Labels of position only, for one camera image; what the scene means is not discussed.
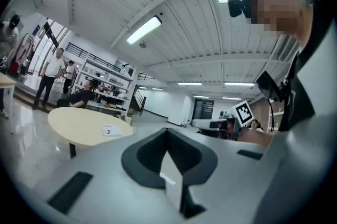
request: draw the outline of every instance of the black pants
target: black pants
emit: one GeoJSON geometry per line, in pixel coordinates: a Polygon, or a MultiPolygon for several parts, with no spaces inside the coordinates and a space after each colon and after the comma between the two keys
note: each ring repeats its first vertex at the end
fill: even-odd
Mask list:
{"type": "Polygon", "coordinates": [[[72,83],[71,79],[66,78],[65,82],[64,82],[64,87],[63,87],[63,93],[67,94],[68,93],[68,88],[70,86],[70,84],[72,83]]]}
{"type": "Polygon", "coordinates": [[[69,100],[67,99],[57,100],[57,107],[68,107],[68,106],[69,106],[69,100]]]}
{"type": "Polygon", "coordinates": [[[42,91],[43,91],[44,88],[46,88],[46,93],[44,95],[42,105],[46,105],[53,84],[54,84],[54,78],[53,77],[49,77],[49,76],[46,76],[46,75],[44,77],[42,77],[41,82],[40,82],[40,86],[38,88],[38,91],[37,91],[35,99],[34,99],[34,106],[38,105],[38,100],[40,99],[42,91]]]}
{"type": "MultiPolygon", "coordinates": [[[[5,69],[0,69],[0,72],[2,72],[4,75],[6,74],[5,69]]],[[[4,106],[4,89],[0,88],[0,111],[2,111],[5,108],[4,106]]]]}

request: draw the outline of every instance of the white floor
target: white floor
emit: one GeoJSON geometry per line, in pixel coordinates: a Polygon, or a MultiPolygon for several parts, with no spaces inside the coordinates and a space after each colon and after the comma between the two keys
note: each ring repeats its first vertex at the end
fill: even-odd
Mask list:
{"type": "MultiPolygon", "coordinates": [[[[6,92],[5,107],[8,107],[6,92]]],[[[48,114],[32,110],[30,106],[14,99],[13,116],[15,130],[12,135],[9,133],[8,119],[0,118],[0,157],[14,180],[34,189],[39,181],[70,161],[69,145],[54,138],[47,121],[48,114]]],[[[163,127],[180,128],[165,121],[165,118],[144,111],[142,116],[135,115],[133,132],[146,131],[152,134],[163,127]]],[[[191,127],[191,131],[196,132],[197,129],[191,127]]],[[[84,150],[77,147],[77,155],[84,150]]],[[[162,173],[172,180],[167,183],[167,195],[178,209],[181,175],[168,154],[163,160],[162,173]]]]}

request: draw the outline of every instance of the man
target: man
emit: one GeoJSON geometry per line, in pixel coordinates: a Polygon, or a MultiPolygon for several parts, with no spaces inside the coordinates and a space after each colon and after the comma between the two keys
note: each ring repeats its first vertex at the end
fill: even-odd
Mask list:
{"type": "Polygon", "coordinates": [[[83,89],[76,91],[65,99],[57,101],[57,107],[84,107],[91,99],[91,89],[94,87],[94,82],[88,80],[83,89]]]}
{"type": "Polygon", "coordinates": [[[69,86],[72,83],[73,77],[74,77],[74,72],[75,72],[75,68],[73,66],[74,62],[72,60],[70,60],[68,62],[68,67],[66,70],[66,79],[64,82],[64,87],[63,87],[63,93],[67,94],[68,90],[69,90],[69,86]]]}
{"type": "MultiPolygon", "coordinates": [[[[294,57],[286,78],[289,97],[285,100],[285,111],[279,127],[279,131],[287,131],[315,114],[298,79],[298,72],[318,48],[329,29],[332,16],[320,0],[313,0],[311,5],[298,0],[241,0],[240,6],[245,17],[251,18],[252,24],[264,24],[265,30],[291,35],[299,43],[299,52],[294,57]]],[[[230,6],[231,16],[237,16],[231,8],[233,5],[230,6]]],[[[239,140],[267,145],[271,138],[272,135],[245,129],[239,140]]]]}
{"type": "MultiPolygon", "coordinates": [[[[6,74],[8,63],[14,53],[15,44],[19,35],[17,26],[20,16],[14,15],[11,21],[0,23],[0,72],[6,74]]],[[[4,89],[0,89],[0,115],[8,119],[8,114],[4,110],[4,89]]]]}
{"type": "Polygon", "coordinates": [[[33,110],[37,108],[38,100],[40,99],[41,93],[44,88],[46,88],[46,93],[42,101],[42,108],[46,109],[46,103],[48,101],[49,94],[54,84],[54,80],[58,79],[61,75],[65,73],[65,65],[62,59],[62,55],[63,55],[63,48],[58,48],[56,50],[55,55],[51,55],[51,57],[47,60],[46,64],[44,65],[41,71],[42,79],[40,82],[40,86],[34,99],[33,110]]]}

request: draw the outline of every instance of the doorway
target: doorway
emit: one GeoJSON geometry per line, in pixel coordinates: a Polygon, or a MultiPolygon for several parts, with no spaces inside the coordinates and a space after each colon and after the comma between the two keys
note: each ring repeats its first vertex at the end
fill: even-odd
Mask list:
{"type": "Polygon", "coordinates": [[[213,100],[196,99],[193,110],[193,119],[212,119],[213,100]]]}

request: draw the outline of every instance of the table leg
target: table leg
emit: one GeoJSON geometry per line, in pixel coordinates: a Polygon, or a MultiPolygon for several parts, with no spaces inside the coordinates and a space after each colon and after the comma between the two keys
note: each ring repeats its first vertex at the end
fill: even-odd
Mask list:
{"type": "Polygon", "coordinates": [[[11,134],[14,133],[13,127],[13,96],[14,96],[14,86],[10,88],[9,91],[9,127],[11,134]]]}
{"type": "Polygon", "coordinates": [[[76,157],[76,146],[69,143],[70,158],[76,157]]]}

